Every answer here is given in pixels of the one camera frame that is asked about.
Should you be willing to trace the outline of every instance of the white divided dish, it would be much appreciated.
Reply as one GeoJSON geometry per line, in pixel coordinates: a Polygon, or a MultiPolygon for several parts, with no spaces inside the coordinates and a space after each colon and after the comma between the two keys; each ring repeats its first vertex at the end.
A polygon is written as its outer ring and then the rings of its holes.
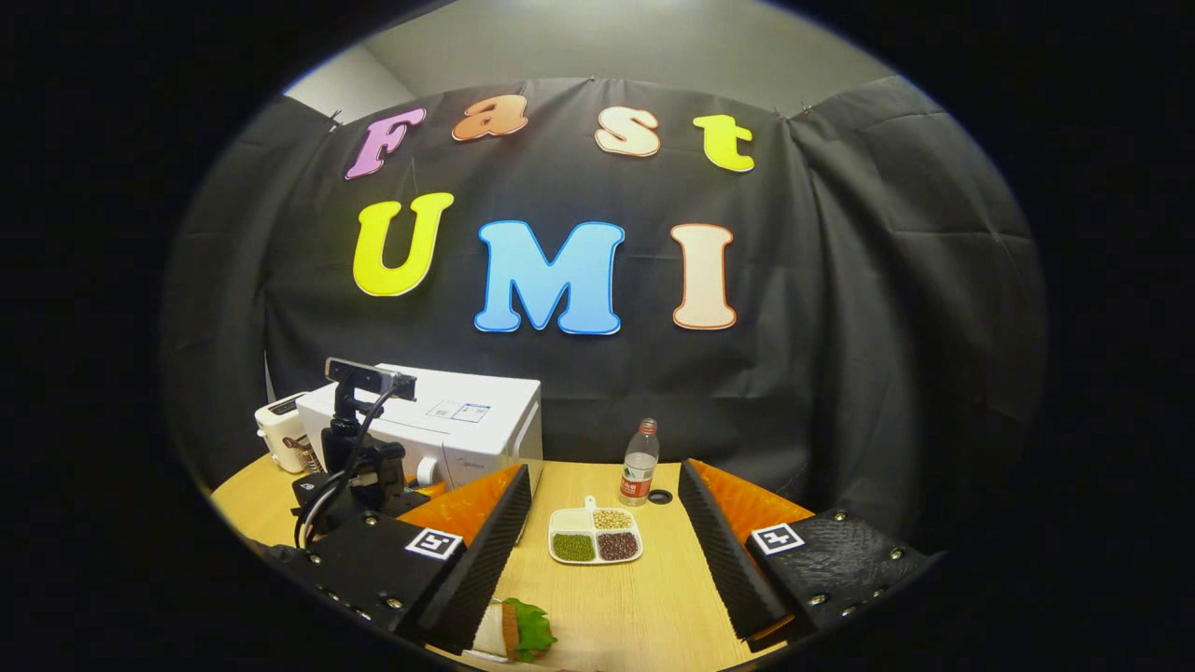
{"type": "Polygon", "coordinates": [[[552,560],[565,564],[614,564],[618,562],[631,562],[643,555],[643,537],[639,536],[639,525],[635,521],[631,512],[624,508],[599,508],[598,500],[593,495],[589,495],[586,497],[584,508],[560,508],[552,513],[552,517],[547,520],[547,554],[552,556],[552,560]],[[625,515],[630,520],[630,525],[626,527],[599,529],[596,517],[603,512],[606,515],[615,518],[625,515]],[[635,552],[618,560],[605,560],[602,557],[601,536],[627,533],[635,539],[635,552]],[[564,560],[556,555],[556,537],[558,534],[588,538],[589,544],[593,546],[594,558],[564,560]]]}

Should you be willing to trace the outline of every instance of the letter m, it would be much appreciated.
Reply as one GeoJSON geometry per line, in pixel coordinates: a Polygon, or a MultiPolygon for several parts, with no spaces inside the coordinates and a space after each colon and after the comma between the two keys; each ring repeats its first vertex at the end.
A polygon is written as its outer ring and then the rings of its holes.
{"type": "Polygon", "coordinates": [[[547,326],[552,311],[569,291],[569,304],[557,324],[568,334],[609,335],[621,322],[611,297],[614,250],[625,234],[603,221],[578,224],[549,262],[526,221],[491,221],[477,232],[490,249],[485,279],[485,310],[473,324],[482,331],[514,331],[519,314],[511,310],[519,293],[535,329],[547,326]]]}

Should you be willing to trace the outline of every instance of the plastic water bottle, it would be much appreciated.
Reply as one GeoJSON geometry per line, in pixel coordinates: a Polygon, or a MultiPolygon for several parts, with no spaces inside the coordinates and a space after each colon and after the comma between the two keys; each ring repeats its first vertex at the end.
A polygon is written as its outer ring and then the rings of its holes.
{"type": "Polygon", "coordinates": [[[660,462],[660,440],[656,439],[656,421],[650,417],[639,422],[639,430],[626,445],[623,459],[623,482],[618,487],[618,499],[627,506],[639,506],[648,501],[651,475],[660,462]]]}

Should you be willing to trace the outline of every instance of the yellow letter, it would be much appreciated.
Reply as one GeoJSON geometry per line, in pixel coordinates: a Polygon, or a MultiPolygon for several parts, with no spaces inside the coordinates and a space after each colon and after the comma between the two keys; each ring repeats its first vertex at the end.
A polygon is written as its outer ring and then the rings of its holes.
{"type": "Polygon", "coordinates": [[[465,110],[465,118],[452,129],[455,140],[477,140],[485,135],[508,135],[527,126],[522,116],[527,99],[522,96],[495,96],[473,103],[465,110]]]}
{"type": "Polygon", "coordinates": [[[424,194],[411,201],[415,213],[415,231],[411,233],[411,251],[398,268],[386,268],[381,252],[386,245],[390,220],[403,206],[398,201],[374,203],[361,210],[361,233],[357,250],[353,255],[353,279],[366,294],[374,297],[398,297],[415,289],[431,268],[431,253],[436,249],[436,231],[440,214],[452,204],[452,194],[424,194]]]}
{"type": "Polygon", "coordinates": [[[735,117],[730,115],[713,115],[709,117],[697,117],[693,126],[705,129],[705,157],[713,161],[713,165],[733,170],[735,172],[747,172],[755,167],[755,161],[750,157],[739,153],[737,141],[750,141],[750,130],[740,128],[735,123],[735,117]]]}
{"type": "Polygon", "coordinates": [[[685,329],[725,329],[739,316],[727,305],[724,251],[734,234],[712,224],[681,224],[672,237],[685,256],[685,298],[673,322],[685,329]]]}
{"type": "Polygon", "coordinates": [[[598,115],[601,128],[594,133],[598,146],[612,154],[650,157],[660,151],[660,136],[648,130],[658,128],[655,115],[631,108],[606,108],[598,115]]]}

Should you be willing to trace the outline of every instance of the wooden table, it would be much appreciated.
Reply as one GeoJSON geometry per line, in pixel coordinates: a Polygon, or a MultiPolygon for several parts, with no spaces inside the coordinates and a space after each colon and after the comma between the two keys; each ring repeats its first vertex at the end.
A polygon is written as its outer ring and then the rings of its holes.
{"type": "MultiPolygon", "coordinates": [[[[514,597],[547,611],[559,641],[535,664],[448,658],[483,670],[642,672],[723,670],[776,650],[752,654],[730,628],[693,526],[675,497],[680,464],[660,464],[654,488],[673,493],[666,505],[627,507],[643,536],[643,555],[629,563],[571,566],[547,554],[547,519],[558,508],[618,501],[619,464],[547,462],[522,539],[510,552],[495,597],[514,597]]],[[[290,483],[266,454],[220,485],[213,499],[228,523],[263,544],[293,545],[290,483]]]]}

